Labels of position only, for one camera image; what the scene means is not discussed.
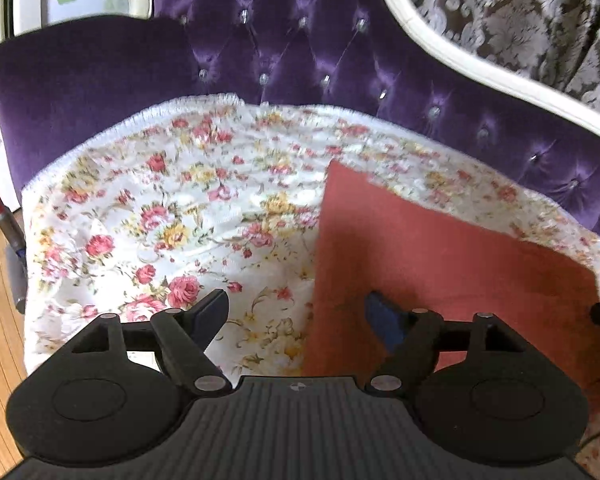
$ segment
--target ribbed gray panel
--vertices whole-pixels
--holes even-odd
[[[299,382],[299,391],[291,386]],[[26,460],[6,480],[586,480],[567,459],[515,470],[431,443],[395,399],[349,378],[245,378],[194,403],[160,446],[122,464],[68,469]]]

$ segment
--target damask curtain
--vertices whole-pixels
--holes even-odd
[[[600,0],[413,0],[465,50],[600,112]]]

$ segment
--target red fabric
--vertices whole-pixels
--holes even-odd
[[[595,277],[562,254],[422,208],[333,163],[315,275],[306,375],[368,380],[385,352],[362,299],[378,290],[445,319],[494,312],[600,405],[600,328],[589,320]]]

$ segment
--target floral tablecloth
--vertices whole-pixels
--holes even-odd
[[[99,314],[147,320],[221,287],[230,318],[208,356],[232,381],[300,374],[334,158],[408,200],[567,254],[600,290],[600,238],[468,156],[340,108],[181,98],[99,134],[24,190],[27,370]]]

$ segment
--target tufted backrest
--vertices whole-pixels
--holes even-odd
[[[384,0],[154,0],[0,44],[16,188],[97,132],[178,95],[328,104],[401,124],[551,197],[600,234],[600,137],[438,62]]]
[[[600,138],[437,62],[384,0],[154,0],[154,8],[186,32],[195,94],[378,116],[486,162],[600,233]]]

